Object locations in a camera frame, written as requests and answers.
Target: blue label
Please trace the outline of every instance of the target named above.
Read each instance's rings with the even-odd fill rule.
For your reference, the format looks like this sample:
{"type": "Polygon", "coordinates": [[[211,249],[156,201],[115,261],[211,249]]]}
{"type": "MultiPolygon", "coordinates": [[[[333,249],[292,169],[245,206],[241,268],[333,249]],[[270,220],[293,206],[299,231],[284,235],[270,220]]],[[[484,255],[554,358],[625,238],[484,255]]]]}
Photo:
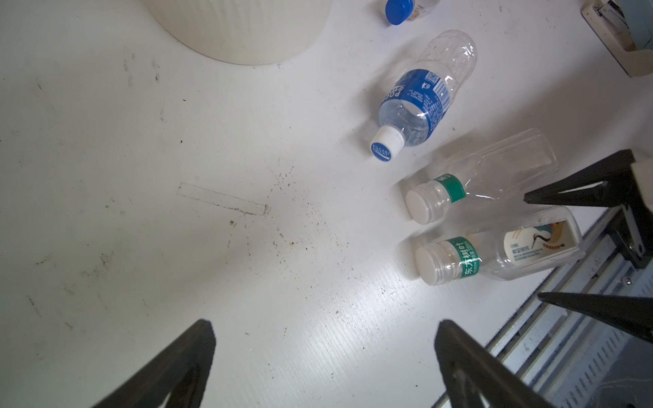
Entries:
{"type": "Polygon", "coordinates": [[[447,84],[426,69],[413,69],[405,73],[383,102],[389,99],[410,102],[424,112],[429,136],[449,109],[447,84]]]}
{"type": "Polygon", "coordinates": [[[392,159],[390,150],[380,143],[372,144],[372,153],[374,153],[377,159],[382,161],[390,161],[390,159],[392,159]]]}

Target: white bottle cap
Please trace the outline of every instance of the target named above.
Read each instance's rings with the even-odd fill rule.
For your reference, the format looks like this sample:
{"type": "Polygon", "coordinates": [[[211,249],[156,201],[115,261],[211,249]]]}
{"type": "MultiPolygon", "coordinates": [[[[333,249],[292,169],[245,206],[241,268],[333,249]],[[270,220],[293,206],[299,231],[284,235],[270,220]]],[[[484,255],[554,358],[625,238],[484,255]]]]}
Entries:
{"type": "Polygon", "coordinates": [[[440,184],[434,182],[420,184],[406,193],[406,207],[410,216],[418,223],[426,225],[445,215],[446,194],[438,191],[440,184]]]}
{"type": "Polygon", "coordinates": [[[406,140],[403,134],[394,126],[381,126],[370,143],[370,150],[381,161],[390,161],[404,148],[406,140]]]}
{"type": "Polygon", "coordinates": [[[438,243],[428,243],[415,252],[415,265],[424,282],[431,286],[456,279],[456,264],[438,243]]]}

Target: rectangular outline mark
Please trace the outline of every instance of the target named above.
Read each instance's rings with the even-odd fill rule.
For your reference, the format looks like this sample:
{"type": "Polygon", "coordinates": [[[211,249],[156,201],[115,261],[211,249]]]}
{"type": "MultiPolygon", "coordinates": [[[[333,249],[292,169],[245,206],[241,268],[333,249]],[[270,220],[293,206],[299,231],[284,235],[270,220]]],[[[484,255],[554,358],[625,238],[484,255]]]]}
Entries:
{"type": "Polygon", "coordinates": [[[267,204],[258,204],[254,201],[243,200],[232,195],[218,193],[217,191],[203,189],[196,185],[181,183],[177,188],[177,195],[193,200],[213,204],[214,206],[242,212],[250,215],[265,215],[270,212],[267,204]]]}

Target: empty bottle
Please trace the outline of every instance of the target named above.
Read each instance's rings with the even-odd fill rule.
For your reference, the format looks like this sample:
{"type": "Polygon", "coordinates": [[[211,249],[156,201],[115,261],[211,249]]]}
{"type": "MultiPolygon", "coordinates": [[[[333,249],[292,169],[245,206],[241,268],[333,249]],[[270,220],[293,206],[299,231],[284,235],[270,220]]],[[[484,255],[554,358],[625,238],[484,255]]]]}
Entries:
{"type": "Polygon", "coordinates": [[[581,258],[581,240],[569,209],[546,207],[475,234],[428,243],[415,252],[415,264],[429,285],[478,273],[509,281],[581,258]]]}
{"type": "Polygon", "coordinates": [[[399,25],[406,20],[415,20],[432,12],[440,0],[388,0],[385,16],[391,24],[399,25]]]}
{"type": "Polygon", "coordinates": [[[476,45],[467,34],[449,30],[431,41],[383,100],[372,153],[389,161],[404,146],[428,139],[474,66],[476,45]]]}
{"type": "Polygon", "coordinates": [[[557,169],[558,160],[542,131],[528,129],[444,165],[439,177],[406,194],[406,206],[415,221],[428,224],[454,205],[482,210],[523,193],[557,169]]]}

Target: white bucket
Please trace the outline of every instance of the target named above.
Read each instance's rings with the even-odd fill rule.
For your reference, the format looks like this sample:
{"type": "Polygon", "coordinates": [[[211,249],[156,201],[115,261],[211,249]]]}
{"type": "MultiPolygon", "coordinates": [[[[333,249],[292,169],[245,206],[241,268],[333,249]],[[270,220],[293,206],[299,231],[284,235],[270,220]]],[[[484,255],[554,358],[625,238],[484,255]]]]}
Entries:
{"type": "Polygon", "coordinates": [[[324,28],[332,0],[143,0],[188,47],[229,63],[261,65],[305,50],[324,28]]]}

